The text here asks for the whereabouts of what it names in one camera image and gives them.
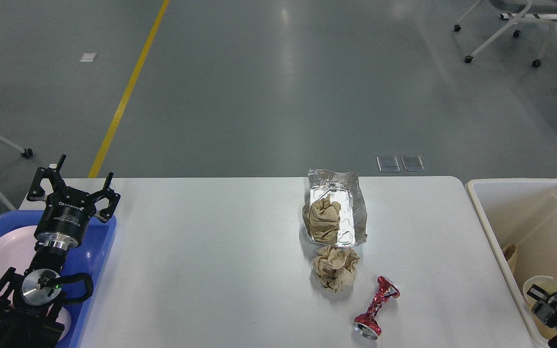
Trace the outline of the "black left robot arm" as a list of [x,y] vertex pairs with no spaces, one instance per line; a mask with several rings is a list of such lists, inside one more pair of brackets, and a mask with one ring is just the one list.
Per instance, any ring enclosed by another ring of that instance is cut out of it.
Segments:
[[64,275],[69,251],[82,245],[91,218],[113,218],[121,196],[109,173],[102,189],[85,192],[60,175],[66,156],[55,168],[37,168],[28,201],[43,201],[44,213],[34,231],[35,255],[21,275],[9,267],[0,278],[0,348],[53,348],[64,332],[57,322],[66,305],[81,304],[94,293],[89,273]]

